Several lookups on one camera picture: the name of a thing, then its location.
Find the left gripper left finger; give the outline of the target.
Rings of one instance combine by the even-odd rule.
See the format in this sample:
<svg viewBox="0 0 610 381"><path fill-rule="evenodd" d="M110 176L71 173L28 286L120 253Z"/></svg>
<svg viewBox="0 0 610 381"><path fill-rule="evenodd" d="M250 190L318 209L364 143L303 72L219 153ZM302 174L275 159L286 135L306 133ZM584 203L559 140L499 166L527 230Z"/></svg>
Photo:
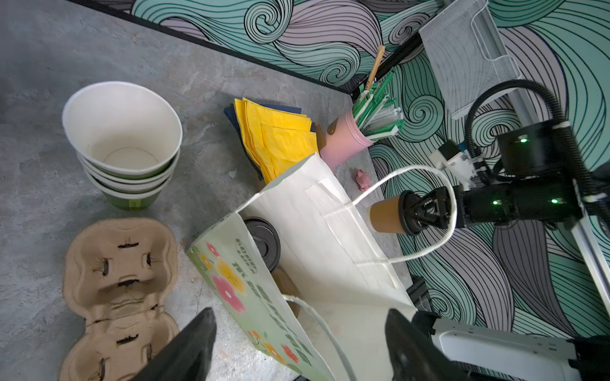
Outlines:
<svg viewBox="0 0 610 381"><path fill-rule="evenodd" d="M133 380L205 380L217 323L211 307L199 313Z"/></svg>

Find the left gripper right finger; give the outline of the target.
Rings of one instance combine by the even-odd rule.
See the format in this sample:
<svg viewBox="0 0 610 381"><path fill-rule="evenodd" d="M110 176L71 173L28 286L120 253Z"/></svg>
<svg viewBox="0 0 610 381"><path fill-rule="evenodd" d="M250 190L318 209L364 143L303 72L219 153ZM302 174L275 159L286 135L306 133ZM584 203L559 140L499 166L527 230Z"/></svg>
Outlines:
<svg viewBox="0 0 610 381"><path fill-rule="evenodd" d="M393 380L464 380L467 374L439 351L400 311L384 327Z"/></svg>

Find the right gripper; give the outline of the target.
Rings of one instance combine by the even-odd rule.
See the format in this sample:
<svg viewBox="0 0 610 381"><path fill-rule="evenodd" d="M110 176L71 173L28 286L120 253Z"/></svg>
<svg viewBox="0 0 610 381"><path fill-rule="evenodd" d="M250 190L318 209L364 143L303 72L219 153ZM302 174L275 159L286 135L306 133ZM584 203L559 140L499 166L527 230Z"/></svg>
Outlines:
<svg viewBox="0 0 610 381"><path fill-rule="evenodd" d="M411 228L446 229L451 206L457 206L458 229L520 220L559 223L582 217L567 160L552 125L551 121L540 122L497 137L499 162L509 179L493 179L489 185L470 190L455 186L455 203L446 187L422 198L412 194Z"/></svg>

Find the white paper takeout bag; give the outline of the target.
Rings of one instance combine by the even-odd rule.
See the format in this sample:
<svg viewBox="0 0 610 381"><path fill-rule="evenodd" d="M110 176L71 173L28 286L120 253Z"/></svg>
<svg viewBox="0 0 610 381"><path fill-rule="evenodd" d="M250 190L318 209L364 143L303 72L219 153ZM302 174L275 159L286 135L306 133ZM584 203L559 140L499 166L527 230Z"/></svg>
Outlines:
<svg viewBox="0 0 610 381"><path fill-rule="evenodd" d="M262 259L248 217L268 222L304 305L290 308ZM390 380L391 309L416 308L365 220L314 154L195 239L187 256L263 354L310 380Z"/></svg>

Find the brown paper coffee cup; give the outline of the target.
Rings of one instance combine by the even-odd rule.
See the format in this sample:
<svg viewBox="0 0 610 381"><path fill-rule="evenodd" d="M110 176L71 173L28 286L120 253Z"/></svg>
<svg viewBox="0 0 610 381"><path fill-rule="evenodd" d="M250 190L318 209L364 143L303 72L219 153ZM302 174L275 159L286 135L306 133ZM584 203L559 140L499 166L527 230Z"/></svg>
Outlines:
<svg viewBox="0 0 610 381"><path fill-rule="evenodd" d="M405 233L400 221L400 196L374 203L370 210L370 222L378 233Z"/></svg>

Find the single pulp cup carrier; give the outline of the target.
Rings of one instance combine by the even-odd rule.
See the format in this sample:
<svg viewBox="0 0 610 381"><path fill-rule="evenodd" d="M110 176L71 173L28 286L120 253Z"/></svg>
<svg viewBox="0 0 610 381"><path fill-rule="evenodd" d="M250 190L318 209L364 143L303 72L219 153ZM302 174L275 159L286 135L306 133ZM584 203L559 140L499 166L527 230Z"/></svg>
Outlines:
<svg viewBox="0 0 610 381"><path fill-rule="evenodd" d="M281 266L277 266L272 271L271 275L282 295L290 295L294 297L300 296L298 288L296 287L294 282L292 282L286 271L281 268ZM294 302L288 302L288 305L290 306L292 313L295 315L295 317L298 318L300 313L300 306Z"/></svg>

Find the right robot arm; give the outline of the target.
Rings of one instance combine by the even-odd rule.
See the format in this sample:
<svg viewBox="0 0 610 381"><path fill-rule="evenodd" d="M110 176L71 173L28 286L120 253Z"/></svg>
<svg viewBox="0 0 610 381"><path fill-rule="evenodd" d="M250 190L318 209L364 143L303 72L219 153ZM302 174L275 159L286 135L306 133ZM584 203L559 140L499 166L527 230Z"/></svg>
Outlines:
<svg viewBox="0 0 610 381"><path fill-rule="evenodd" d="M456 230L483 223L562 223L573 235L603 303L609 301L609 266L587 222L587 214L607 217L606 194L586 171L570 123L551 119L498 138L508 179L500 181L468 145L468 164L481 186L436 189L423 198L406 196L400 213L405 231L430 227ZM600 380L609 375L609 339L545 338L462 325L419 311L393 348L400 379L458 380L457 363L469 363L530 380Z"/></svg>

